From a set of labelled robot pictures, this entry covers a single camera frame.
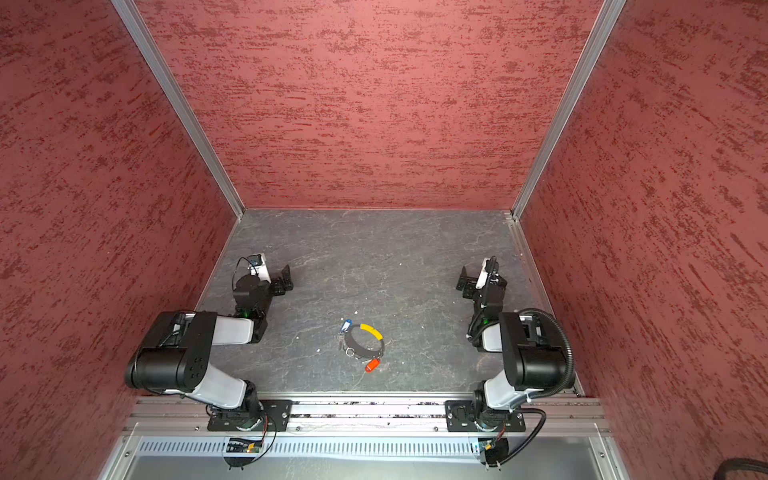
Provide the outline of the yellow capped key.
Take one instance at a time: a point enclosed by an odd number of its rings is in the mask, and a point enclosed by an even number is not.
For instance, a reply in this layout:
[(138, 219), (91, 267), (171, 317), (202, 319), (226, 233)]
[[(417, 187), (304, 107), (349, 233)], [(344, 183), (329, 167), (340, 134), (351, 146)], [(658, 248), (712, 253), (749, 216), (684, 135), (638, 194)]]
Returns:
[(368, 325), (368, 324), (360, 324), (359, 328), (371, 335), (373, 335), (378, 341), (383, 340), (383, 335), (374, 327)]

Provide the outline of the metal keyring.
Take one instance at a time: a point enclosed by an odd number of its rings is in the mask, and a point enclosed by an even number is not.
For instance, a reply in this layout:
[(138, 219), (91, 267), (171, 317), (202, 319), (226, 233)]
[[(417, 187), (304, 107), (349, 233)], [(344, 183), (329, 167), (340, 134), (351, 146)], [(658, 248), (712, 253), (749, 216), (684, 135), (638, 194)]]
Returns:
[(376, 349), (370, 349), (363, 345), (361, 345), (354, 337), (354, 332), (356, 330), (363, 331), (359, 328), (360, 324), (353, 324), (351, 330), (346, 335), (341, 335), (342, 338), (342, 349), (345, 352), (350, 351), (351, 356), (359, 359), (366, 359), (366, 360), (372, 360), (374, 358), (381, 358), (385, 351), (385, 342), (384, 338), (382, 341), (378, 341), (373, 335), (373, 338), (378, 342), (378, 347)]

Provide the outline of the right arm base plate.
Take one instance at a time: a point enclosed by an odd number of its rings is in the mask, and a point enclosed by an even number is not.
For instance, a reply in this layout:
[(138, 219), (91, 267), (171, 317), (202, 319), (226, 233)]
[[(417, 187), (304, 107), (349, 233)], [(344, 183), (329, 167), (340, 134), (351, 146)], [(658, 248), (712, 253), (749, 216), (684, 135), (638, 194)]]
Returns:
[(520, 413), (494, 410), (470, 400), (449, 400), (444, 404), (449, 432), (506, 432), (521, 433), (526, 430)]

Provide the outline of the red capped key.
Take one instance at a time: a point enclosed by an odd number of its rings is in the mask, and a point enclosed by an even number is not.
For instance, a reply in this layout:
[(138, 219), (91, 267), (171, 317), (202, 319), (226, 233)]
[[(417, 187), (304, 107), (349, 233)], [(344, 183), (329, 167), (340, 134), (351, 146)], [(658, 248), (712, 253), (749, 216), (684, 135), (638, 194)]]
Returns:
[(379, 365), (380, 365), (380, 359), (374, 358), (365, 365), (364, 370), (366, 373), (372, 373)]

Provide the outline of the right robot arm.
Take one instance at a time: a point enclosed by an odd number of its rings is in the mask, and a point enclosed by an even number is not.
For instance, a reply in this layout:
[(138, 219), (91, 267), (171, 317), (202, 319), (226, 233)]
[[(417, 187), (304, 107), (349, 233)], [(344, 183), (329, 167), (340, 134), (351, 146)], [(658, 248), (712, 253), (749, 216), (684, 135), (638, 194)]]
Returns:
[(506, 311), (506, 287), (495, 258), (477, 276), (466, 269), (459, 275), (456, 289), (473, 303), (466, 338), (481, 353), (499, 354), (502, 369), (470, 400), (445, 404), (451, 431), (520, 431), (523, 405), (574, 386), (574, 354), (562, 325), (538, 308)]

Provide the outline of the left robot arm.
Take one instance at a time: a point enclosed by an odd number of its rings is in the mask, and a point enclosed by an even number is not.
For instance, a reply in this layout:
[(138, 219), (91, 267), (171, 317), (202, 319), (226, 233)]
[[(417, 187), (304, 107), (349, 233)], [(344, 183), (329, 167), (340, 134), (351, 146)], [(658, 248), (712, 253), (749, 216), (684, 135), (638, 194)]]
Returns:
[(259, 343), (268, 326), (272, 300), (293, 289), (291, 270), (274, 278), (262, 255), (244, 259), (249, 273), (233, 283), (235, 314), (165, 311), (156, 317), (128, 362), (124, 382), (154, 395), (180, 395), (206, 406), (210, 430), (268, 428), (268, 413), (251, 381), (210, 363), (215, 346)]

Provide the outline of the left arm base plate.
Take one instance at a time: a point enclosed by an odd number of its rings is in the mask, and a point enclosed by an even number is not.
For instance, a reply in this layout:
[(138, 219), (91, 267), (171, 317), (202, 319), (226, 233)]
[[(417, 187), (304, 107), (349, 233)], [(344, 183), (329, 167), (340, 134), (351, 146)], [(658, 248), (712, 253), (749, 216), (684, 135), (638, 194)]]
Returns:
[(207, 430), (243, 434), (264, 430), (285, 432), (293, 405), (289, 399), (268, 399), (258, 401), (251, 410), (246, 406), (236, 409), (207, 406)]

